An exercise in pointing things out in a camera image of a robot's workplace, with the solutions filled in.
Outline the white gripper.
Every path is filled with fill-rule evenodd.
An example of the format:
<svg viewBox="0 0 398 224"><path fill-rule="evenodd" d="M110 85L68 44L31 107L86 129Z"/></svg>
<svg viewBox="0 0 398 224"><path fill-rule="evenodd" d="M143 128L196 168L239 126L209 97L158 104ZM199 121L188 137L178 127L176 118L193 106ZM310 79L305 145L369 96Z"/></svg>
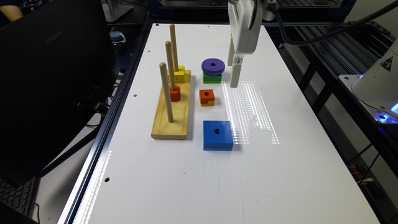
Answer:
<svg viewBox="0 0 398 224"><path fill-rule="evenodd" d="M231 67L230 87L237 88L243 59L236 56L253 54L259 38L262 7L259 1L238 0L228 4L231 37L229 42L228 66Z"/></svg>

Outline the person forearm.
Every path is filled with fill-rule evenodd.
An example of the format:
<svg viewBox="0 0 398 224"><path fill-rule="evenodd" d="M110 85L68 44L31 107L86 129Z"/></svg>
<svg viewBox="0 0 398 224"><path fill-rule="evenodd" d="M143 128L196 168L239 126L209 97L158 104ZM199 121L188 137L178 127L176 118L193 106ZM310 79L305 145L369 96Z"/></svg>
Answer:
<svg viewBox="0 0 398 224"><path fill-rule="evenodd" d="M6 5L1 6L1 12L11 21L14 22L23 17L23 13L18 6Z"/></svg>

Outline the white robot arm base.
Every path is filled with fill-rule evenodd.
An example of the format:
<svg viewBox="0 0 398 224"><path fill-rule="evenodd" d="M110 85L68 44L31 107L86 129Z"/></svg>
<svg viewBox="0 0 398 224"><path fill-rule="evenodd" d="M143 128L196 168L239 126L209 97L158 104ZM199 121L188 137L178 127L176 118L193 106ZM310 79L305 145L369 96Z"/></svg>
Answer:
<svg viewBox="0 0 398 224"><path fill-rule="evenodd" d="M376 123L397 124L397 42L364 74L339 79Z"/></svg>

